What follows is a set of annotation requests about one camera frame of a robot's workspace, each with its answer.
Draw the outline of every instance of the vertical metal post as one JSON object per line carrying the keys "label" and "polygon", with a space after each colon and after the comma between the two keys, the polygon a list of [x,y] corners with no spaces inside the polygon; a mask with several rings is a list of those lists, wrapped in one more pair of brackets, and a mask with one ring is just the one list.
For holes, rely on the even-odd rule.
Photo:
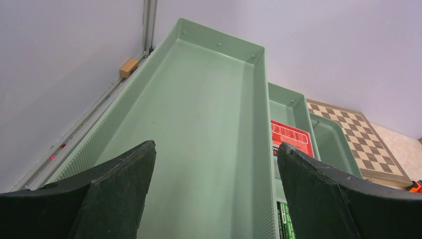
{"label": "vertical metal post", "polygon": [[157,0],[144,0],[144,16],[142,21],[142,55],[147,57],[152,52]]}

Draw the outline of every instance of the orange and black tool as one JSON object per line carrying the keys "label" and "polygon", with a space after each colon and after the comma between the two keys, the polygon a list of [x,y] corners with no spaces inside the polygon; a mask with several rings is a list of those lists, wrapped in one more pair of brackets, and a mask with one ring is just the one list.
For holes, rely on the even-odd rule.
{"label": "orange and black tool", "polygon": [[422,193],[422,180],[412,181],[413,185],[409,186],[407,190],[412,193]]}

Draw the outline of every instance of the green tray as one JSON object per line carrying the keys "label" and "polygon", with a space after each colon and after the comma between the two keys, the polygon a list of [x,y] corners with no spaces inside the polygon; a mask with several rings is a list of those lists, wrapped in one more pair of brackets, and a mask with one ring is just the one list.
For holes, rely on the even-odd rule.
{"label": "green tray", "polygon": [[138,237],[277,237],[264,48],[180,19],[128,80],[49,182],[152,139]]}
{"label": "green tray", "polygon": [[362,173],[340,125],[321,116],[314,114],[310,116],[321,162],[362,178]]}
{"label": "green tray", "polygon": [[[311,119],[304,95],[288,90],[283,87],[268,83],[270,98],[270,118],[272,120],[288,124],[309,133],[313,147],[314,158],[319,160],[319,152],[312,130]],[[278,172],[277,157],[274,156],[276,196],[284,199],[283,184]]]}

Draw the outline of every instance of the metal frame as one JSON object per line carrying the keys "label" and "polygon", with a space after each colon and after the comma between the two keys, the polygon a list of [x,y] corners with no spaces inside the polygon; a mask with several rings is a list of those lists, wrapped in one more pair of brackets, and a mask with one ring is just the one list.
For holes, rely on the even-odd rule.
{"label": "metal frame", "polygon": [[[139,56],[140,65],[152,52],[152,37],[155,25],[157,0],[144,0],[142,21],[142,48]],[[129,82],[118,78],[109,89],[88,109],[87,112],[56,142],[42,159],[35,164],[10,190],[22,189],[36,190],[47,182],[53,173],[60,167],[78,143],[103,115],[114,99],[122,91],[123,86]]]}

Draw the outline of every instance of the orange object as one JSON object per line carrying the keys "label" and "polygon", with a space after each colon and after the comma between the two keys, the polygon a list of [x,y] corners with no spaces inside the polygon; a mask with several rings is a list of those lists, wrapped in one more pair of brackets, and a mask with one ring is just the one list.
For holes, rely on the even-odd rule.
{"label": "orange object", "polygon": [[413,185],[407,188],[409,192],[412,193],[422,193],[422,180],[419,180],[417,182],[412,181]]}
{"label": "orange object", "polygon": [[139,60],[134,58],[130,58],[121,68],[119,71],[120,77],[122,78],[129,78],[130,75],[138,68]]}

